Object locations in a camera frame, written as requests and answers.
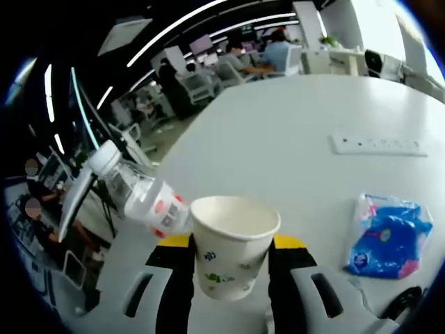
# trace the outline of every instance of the office desk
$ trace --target office desk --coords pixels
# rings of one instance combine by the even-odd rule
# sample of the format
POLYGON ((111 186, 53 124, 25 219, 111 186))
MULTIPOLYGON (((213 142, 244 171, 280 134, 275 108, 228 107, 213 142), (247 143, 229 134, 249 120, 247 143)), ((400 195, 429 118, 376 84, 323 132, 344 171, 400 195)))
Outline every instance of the office desk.
MULTIPOLYGON (((303 240, 319 264, 338 272, 361 192, 427 205, 435 229, 421 268, 402 280, 360 278, 379 313, 408 287, 429 286, 445 254, 444 128, 443 104, 398 83, 334 75, 258 81, 217 97, 175 143, 158 173, 189 202, 238 195, 272 205, 282 217, 280 233, 303 240), (338 156, 328 138, 335 132, 422 138, 432 150, 427 158, 338 156)), ((99 279, 103 287, 106 283, 111 289, 113 274, 122 275, 128 266, 143 268, 154 247, 143 239, 147 242, 135 245, 140 228, 122 226, 114 241, 122 251, 113 243, 108 254, 113 251, 119 262, 114 270, 105 262, 99 279), (127 241, 120 243, 120 238, 127 241)), ((209 299, 195 281, 189 333, 263 333, 267 305, 266 265, 251 295, 233 303, 209 299)))

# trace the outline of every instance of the paper cup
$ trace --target paper cup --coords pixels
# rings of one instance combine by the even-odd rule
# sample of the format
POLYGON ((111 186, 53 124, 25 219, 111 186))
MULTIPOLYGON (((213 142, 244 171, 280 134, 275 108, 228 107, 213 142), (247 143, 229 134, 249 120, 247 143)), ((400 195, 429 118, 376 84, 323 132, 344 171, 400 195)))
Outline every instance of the paper cup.
POLYGON ((280 227, 280 215, 245 198, 215 196, 194 201, 191 218, 202 291, 221 301, 247 296, 280 227))

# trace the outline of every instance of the man in blue shirt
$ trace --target man in blue shirt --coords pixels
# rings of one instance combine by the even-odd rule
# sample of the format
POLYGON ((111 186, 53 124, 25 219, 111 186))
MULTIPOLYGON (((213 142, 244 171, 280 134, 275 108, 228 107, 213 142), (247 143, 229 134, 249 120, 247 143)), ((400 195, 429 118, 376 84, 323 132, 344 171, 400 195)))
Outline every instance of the man in blue shirt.
POLYGON ((287 52, 291 43, 287 42, 283 30, 275 30, 270 37, 270 43, 264 50, 262 61, 265 64, 272 65, 275 72, 284 72, 286 70, 287 52))

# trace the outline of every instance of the computer monitor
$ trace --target computer monitor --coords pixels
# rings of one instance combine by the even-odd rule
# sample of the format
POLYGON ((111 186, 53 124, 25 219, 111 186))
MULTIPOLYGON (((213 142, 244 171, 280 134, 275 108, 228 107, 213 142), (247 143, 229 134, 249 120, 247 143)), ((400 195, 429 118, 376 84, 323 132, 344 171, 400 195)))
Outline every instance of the computer monitor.
POLYGON ((217 62, 218 62, 218 55, 217 55, 217 53, 209 54, 204 59, 204 65, 206 65, 206 66, 211 66, 213 64, 216 64, 217 62))
POLYGON ((242 42, 241 44, 246 52, 255 50, 255 46, 252 42, 242 42))
POLYGON ((199 56, 196 56, 196 60, 198 61, 198 63, 203 63, 206 57, 207 54, 200 54, 199 56))
POLYGON ((198 55, 213 47, 213 43, 209 35, 204 35, 190 44, 190 50, 193 54, 198 55))

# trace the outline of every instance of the led light strip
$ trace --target led light strip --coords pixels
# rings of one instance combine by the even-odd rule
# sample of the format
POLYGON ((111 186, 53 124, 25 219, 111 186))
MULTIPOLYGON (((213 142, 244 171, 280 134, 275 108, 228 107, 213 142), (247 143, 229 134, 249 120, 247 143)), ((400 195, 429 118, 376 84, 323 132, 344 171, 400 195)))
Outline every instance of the led light strip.
POLYGON ((83 108, 83 105, 82 105, 81 95, 79 93, 79 87, 77 86, 76 71, 74 71, 74 67, 71 67, 71 75, 72 75, 72 83, 73 83, 73 87, 74 87, 74 92, 76 93, 77 104, 79 105, 79 109, 81 110, 83 123, 85 124, 86 131, 90 135, 92 144, 94 145, 95 149, 98 150, 99 144, 97 143, 97 139, 91 130, 90 123, 88 122, 88 119, 86 118, 85 109, 83 108))
POLYGON ((228 26, 227 28, 221 29, 219 31, 215 31, 214 33, 211 33, 209 36, 212 38, 212 37, 215 37, 217 35, 220 35, 221 33, 226 33, 228 31, 240 28, 242 26, 245 26, 245 25, 251 24, 251 23, 267 21, 268 19, 279 19, 279 18, 282 18, 282 17, 293 17, 293 16, 296 16, 296 15, 297 15, 296 13, 285 13, 285 14, 269 15, 269 16, 265 16, 265 17, 260 17, 258 19, 250 19, 248 21, 244 21, 244 22, 235 24, 233 26, 228 26))
POLYGON ((134 90, 134 88, 136 88, 137 86, 139 86, 139 84, 146 80, 146 78, 148 78, 150 75, 152 75, 154 73, 154 70, 150 70, 146 75, 144 75, 142 78, 140 78, 139 80, 137 80, 137 82, 130 88, 130 92, 132 92, 134 90))
POLYGON ((99 103, 97 104, 97 107, 96 107, 97 110, 99 110, 99 108, 104 104, 106 97, 108 96, 108 94, 110 94, 112 89, 113 89, 112 86, 108 87, 108 89, 106 90, 104 96, 102 96, 102 98, 100 99, 99 103))
POLYGON ((160 33, 158 33, 156 36, 153 37, 152 40, 150 40, 127 64, 127 67, 131 67, 138 59, 140 56, 143 55, 144 52, 146 52, 154 43, 156 43, 158 40, 160 40, 165 34, 169 33, 171 30, 173 30, 174 28, 176 28, 177 26, 179 26, 180 24, 184 23, 185 21, 187 21, 188 19, 192 18, 193 16, 199 14, 200 12, 203 12, 204 10, 207 10, 211 7, 214 7, 216 5, 219 5, 220 3, 226 2, 226 0, 215 0, 212 1, 210 3, 208 3, 207 5, 204 5, 202 7, 199 7, 198 9, 195 9, 192 12, 189 12, 189 14, 181 17, 180 19, 178 19, 176 22, 174 22, 173 24, 171 24, 170 26, 168 26, 167 28, 165 28, 164 30, 162 30, 160 33))
POLYGON ((254 27, 255 30, 261 30, 261 29, 267 29, 267 28, 273 28, 274 26, 288 26, 291 24, 299 24, 300 21, 297 19, 295 21, 283 21, 278 23, 270 23, 270 24, 264 24, 263 26, 256 26, 254 27))
POLYGON ((52 65, 49 64, 46 71, 44 71, 44 94, 47 100, 48 117, 49 121, 52 123, 54 121, 54 108, 53 108, 53 97, 51 90, 51 70, 52 65))
POLYGON ((60 141, 60 137, 58 134, 54 135, 54 139, 56 139, 57 147, 60 153, 65 154, 65 151, 63 150, 62 142, 60 141))

